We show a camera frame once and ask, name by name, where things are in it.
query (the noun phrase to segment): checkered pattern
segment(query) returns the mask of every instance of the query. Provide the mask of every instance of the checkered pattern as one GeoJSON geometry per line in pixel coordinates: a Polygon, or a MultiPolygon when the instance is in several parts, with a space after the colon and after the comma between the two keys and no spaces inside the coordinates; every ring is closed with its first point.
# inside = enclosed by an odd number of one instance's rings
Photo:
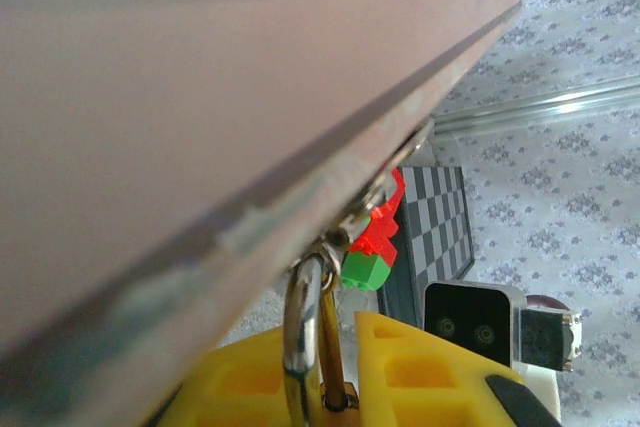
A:
{"type": "Polygon", "coordinates": [[[402,202],[419,299],[435,280],[460,278],[473,263],[460,167],[402,167],[402,202]]]}

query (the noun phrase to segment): floral wallpaper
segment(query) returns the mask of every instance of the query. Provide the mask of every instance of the floral wallpaper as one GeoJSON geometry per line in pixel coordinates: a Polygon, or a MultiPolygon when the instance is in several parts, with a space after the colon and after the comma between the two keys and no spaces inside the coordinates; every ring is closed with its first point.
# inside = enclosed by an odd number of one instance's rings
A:
{"type": "Polygon", "coordinates": [[[583,354],[559,376],[563,425],[640,426],[640,106],[460,136],[476,264],[582,311],[583,354]]]}
{"type": "Polygon", "coordinates": [[[518,21],[436,113],[640,74],[640,0],[522,0],[518,21]]]}

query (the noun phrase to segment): metal ring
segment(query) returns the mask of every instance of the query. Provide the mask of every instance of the metal ring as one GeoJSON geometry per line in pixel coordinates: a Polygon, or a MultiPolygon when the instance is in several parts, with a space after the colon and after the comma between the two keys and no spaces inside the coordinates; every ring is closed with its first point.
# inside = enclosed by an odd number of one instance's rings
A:
{"type": "Polygon", "coordinates": [[[333,249],[333,247],[331,247],[327,243],[320,244],[318,246],[317,253],[323,260],[323,279],[321,291],[323,294],[327,294],[335,288],[338,282],[338,278],[340,277],[340,273],[342,271],[342,262],[340,262],[335,249],[333,249]]]}

